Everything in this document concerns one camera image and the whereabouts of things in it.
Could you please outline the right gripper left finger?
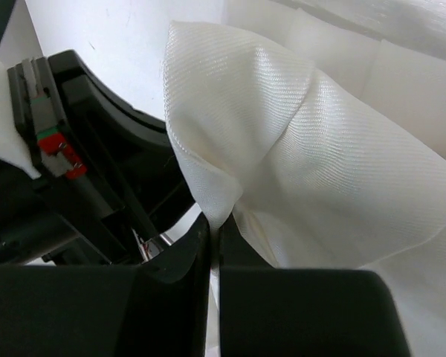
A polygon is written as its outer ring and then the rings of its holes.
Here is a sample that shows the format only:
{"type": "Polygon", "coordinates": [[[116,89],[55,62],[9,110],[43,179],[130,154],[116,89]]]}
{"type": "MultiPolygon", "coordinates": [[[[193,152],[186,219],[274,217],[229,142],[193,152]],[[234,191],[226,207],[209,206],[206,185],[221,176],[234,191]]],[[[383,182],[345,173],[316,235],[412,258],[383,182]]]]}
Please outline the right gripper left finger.
{"type": "Polygon", "coordinates": [[[0,356],[202,356],[209,226],[138,266],[0,266],[0,356]]]}

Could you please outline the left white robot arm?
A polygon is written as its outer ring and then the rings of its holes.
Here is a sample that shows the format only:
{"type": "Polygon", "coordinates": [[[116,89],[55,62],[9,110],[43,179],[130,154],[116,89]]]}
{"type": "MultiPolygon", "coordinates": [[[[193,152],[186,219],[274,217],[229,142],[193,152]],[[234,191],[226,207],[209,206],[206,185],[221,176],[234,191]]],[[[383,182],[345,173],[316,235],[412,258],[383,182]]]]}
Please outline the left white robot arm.
{"type": "Polygon", "coordinates": [[[29,1],[0,1],[0,265],[188,257],[198,218],[164,122],[68,46],[46,51],[29,1]]]}

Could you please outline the white pleated skirt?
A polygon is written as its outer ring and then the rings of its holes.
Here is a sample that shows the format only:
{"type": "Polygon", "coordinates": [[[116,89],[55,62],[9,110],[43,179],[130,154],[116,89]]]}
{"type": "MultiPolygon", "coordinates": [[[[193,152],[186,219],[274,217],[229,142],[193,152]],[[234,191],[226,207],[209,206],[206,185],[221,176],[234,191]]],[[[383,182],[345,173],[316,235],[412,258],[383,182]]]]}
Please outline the white pleated skirt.
{"type": "Polygon", "coordinates": [[[367,268],[446,356],[446,1],[173,1],[167,131],[213,230],[367,268]]]}

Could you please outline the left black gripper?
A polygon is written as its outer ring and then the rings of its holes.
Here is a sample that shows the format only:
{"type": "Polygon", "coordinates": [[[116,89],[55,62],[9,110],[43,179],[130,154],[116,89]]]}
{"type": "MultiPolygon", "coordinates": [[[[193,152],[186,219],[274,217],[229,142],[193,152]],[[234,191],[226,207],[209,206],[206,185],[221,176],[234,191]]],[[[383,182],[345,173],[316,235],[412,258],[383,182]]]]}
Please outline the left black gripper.
{"type": "Polygon", "coordinates": [[[0,69],[0,264],[127,264],[194,199],[164,123],[72,50],[0,69]]]}

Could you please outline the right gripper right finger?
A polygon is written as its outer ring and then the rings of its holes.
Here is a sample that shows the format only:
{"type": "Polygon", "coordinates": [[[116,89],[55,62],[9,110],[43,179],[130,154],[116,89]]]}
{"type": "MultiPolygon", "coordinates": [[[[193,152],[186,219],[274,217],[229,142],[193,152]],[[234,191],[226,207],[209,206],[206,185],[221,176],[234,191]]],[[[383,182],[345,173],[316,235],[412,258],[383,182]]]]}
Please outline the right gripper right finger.
{"type": "Polygon", "coordinates": [[[230,217],[219,231],[223,356],[408,356],[386,283],[372,271],[274,268],[230,217]]]}

